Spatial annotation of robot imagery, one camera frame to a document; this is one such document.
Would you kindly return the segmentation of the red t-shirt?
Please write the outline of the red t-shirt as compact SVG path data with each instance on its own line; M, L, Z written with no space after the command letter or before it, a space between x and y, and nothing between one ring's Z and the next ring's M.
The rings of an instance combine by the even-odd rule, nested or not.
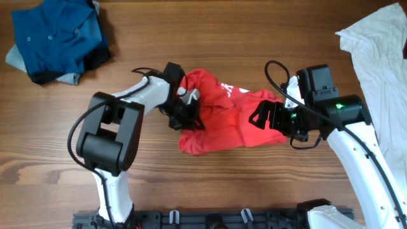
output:
M237 147L285 143L287 137L277 130L260 129L249 123L250 115L263 100L281 102L269 90L249 91L220 82L205 69L195 69L183 79L181 88L200 93L199 116L203 130L184 130L179 150L191 155Z

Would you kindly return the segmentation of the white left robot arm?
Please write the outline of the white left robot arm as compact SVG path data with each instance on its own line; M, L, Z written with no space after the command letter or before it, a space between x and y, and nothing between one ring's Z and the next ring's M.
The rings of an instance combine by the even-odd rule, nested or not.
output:
M88 110L74 128L78 140L68 152L95 178L100 207L88 214L75 214L73 228L137 228L139 226L130 197L128 170L135 160L143 118L158 108L169 117L170 128L202 127L198 119L197 89L188 90L179 83L182 74L149 71L139 83L115 94L97 92Z

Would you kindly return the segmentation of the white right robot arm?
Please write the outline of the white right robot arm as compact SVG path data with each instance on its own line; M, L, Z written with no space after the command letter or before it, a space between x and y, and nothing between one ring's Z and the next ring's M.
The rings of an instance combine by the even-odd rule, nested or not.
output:
M368 109L356 95L298 104L261 101L249 116L257 128L306 141L318 130L347 173L367 228L406 228L406 200L386 164Z

